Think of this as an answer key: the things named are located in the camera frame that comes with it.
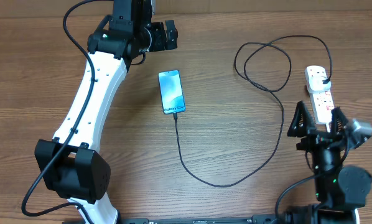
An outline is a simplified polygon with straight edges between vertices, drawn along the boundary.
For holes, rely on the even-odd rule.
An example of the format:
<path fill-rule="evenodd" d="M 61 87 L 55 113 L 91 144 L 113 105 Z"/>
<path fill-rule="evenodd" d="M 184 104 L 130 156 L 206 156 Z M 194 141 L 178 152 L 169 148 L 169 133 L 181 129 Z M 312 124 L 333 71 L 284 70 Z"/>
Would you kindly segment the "blue Galaxy smartphone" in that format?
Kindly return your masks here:
<path fill-rule="evenodd" d="M 184 112 L 186 107 L 180 72 L 178 70 L 160 72 L 158 79 L 164 114 Z"/>

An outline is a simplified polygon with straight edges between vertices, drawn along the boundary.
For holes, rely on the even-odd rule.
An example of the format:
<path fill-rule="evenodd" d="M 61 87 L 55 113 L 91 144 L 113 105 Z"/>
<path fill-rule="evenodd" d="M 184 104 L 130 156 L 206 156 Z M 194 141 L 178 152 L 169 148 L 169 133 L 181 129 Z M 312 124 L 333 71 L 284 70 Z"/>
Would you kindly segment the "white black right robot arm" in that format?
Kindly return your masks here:
<path fill-rule="evenodd" d="M 368 122 L 347 119 L 339 107 L 331 111 L 329 132 L 317 129 L 305 103 L 300 101 L 287 132 L 300 138 L 296 148 L 305 152 L 313 174 L 280 194 L 275 205 L 276 223 L 358 223 L 358 208 L 366 205 L 371 190 L 372 175 L 358 166 L 346 166 L 344 161 L 351 150 L 357 149 L 372 137 Z M 278 211 L 281 200 L 292 189 L 309 180 L 315 182 L 316 204 L 289 207 Z"/>

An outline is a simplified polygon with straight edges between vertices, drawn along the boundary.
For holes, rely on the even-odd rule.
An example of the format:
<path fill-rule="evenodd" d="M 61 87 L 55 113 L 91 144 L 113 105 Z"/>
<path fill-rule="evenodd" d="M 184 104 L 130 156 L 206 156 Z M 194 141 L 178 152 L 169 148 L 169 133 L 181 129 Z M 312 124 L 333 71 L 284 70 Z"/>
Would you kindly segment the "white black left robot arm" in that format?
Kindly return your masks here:
<path fill-rule="evenodd" d="M 38 182 L 80 212 L 83 223 L 120 223 L 108 197 L 109 164 L 100 155 L 108 111 L 135 58 L 177 48 L 172 20 L 153 22 L 153 0 L 115 1 L 81 49 L 86 67 L 70 110 L 49 141 L 39 140 Z"/>

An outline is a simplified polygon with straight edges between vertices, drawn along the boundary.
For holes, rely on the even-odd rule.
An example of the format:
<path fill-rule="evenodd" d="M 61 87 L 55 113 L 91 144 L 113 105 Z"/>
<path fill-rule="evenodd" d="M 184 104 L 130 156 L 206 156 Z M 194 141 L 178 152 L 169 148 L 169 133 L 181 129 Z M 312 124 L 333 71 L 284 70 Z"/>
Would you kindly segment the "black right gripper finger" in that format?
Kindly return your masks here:
<path fill-rule="evenodd" d="M 348 124 L 349 120 L 341 111 L 340 107 L 334 108 L 332 111 L 332 121 L 330 127 L 331 134 L 338 134 L 345 129 L 345 126 Z"/>
<path fill-rule="evenodd" d="M 302 138 L 316 130 L 315 122 L 305 103 L 299 101 L 295 108 L 294 117 L 287 132 L 288 137 Z"/>

